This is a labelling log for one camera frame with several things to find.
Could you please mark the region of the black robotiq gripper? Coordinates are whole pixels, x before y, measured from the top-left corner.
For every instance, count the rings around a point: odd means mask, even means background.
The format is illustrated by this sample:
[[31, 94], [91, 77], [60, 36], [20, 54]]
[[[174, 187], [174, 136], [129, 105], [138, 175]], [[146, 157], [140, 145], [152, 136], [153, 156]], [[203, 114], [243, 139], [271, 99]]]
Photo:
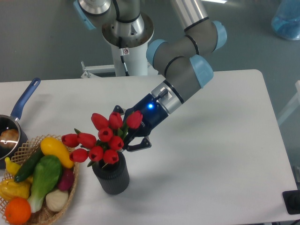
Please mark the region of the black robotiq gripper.
[[142, 122], [138, 129], [128, 129], [128, 134], [125, 141], [131, 141], [136, 137], [144, 137], [139, 144], [127, 145], [123, 149], [128, 152], [148, 149], [151, 147], [151, 142], [148, 135], [159, 123], [168, 117], [168, 113], [164, 108], [155, 101], [155, 98], [148, 94], [132, 108], [125, 110], [120, 105], [116, 105], [113, 109], [114, 113], [119, 113], [121, 117], [127, 120], [128, 116], [133, 112], [140, 111], [143, 115]]

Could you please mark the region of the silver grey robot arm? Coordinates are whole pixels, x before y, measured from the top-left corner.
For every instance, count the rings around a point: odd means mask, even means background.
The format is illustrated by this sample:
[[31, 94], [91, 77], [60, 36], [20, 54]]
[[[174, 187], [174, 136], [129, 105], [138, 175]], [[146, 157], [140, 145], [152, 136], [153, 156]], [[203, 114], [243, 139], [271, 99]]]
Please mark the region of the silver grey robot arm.
[[152, 40], [153, 22], [140, 11], [137, 0], [76, 0], [74, 7], [88, 29], [101, 29], [111, 47], [116, 76], [147, 75], [152, 66], [164, 77], [124, 112], [126, 117], [137, 110], [143, 115], [140, 127], [125, 136], [124, 150], [149, 148], [151, 131], [213, 78], [204, 55], [226, 43], [225, 27], [209, 19], [200, 0], [173, 0], [185, 35], [171, 44]]

